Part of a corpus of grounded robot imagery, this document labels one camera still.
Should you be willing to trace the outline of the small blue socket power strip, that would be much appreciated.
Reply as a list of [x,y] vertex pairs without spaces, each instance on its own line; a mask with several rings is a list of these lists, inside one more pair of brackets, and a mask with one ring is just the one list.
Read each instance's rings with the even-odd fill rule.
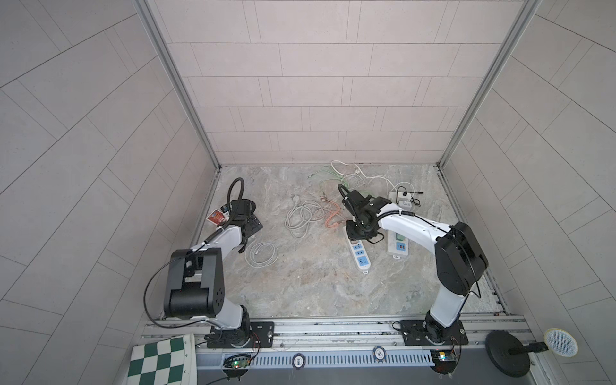
[[351,255],[358,269],[363,274],[369,274],[372,263],[369,256],[367,255],[367,250],[363,242],[349,240],[349,247],[351,250]]

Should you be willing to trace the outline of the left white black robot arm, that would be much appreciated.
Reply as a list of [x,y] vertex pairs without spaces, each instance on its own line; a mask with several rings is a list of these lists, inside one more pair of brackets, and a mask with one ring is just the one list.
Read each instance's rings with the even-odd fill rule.
[[207,322],[212,331],[203,343],[209,349],[261,347],[245,306],[226,298],[223,259],[233,250],[246,250],[250,237],[262,225],[255,216],[256,203],[243,197],[245,181],[236,178],[226,197],[229,219],[201,245],[173,252],[160,270],[167,270],[164,315],[185,320],[181,327]]

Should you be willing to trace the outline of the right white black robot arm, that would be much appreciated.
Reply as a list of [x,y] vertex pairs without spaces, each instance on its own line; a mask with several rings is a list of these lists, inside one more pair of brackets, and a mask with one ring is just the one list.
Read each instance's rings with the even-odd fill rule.
[[436,260],[441,283],[436,300],[417,329],[421,343],[464,343],[460,312],[473,287],[479,285],[489,261],[469,225],[448,225],[404,210],[384,197],[364,197],[357,190],[338,185],[342,203],[352,218],[346,221],[350,242],[372,242],[386,231],[423,246]]

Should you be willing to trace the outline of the pink charger with cable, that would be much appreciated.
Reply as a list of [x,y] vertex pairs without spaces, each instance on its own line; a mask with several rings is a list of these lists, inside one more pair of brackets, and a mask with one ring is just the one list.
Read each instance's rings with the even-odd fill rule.
[[325,226],[327,229],[334,229],[343,224],[345,218],[342,215],[340,205],[330,200],[324,192],[322,193],[321,201],[326,207]]

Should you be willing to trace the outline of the white charger with black cable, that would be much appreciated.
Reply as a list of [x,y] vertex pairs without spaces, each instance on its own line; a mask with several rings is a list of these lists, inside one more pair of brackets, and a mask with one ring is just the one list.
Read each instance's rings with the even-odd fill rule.
[[421,206],[420,199],[416,198],[413,192],[410,193],[409,191],[407,191],[404,186],[399,186],[396,189],[395,200],[397,205],[406,210],[411,210],[415,207]]

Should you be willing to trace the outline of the long colourful socket power strip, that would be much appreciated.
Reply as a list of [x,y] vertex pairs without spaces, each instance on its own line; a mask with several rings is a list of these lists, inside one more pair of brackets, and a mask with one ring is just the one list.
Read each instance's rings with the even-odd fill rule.
[[[396,192],[390,192],[389,200],[394,204],[396,204],[395,198]],[[388,255],[392,256],[396,260],[400,260],[401,258],[407,258],[407,256],[409,255],[407,238],[394,231],[388,230],[387,240]]]

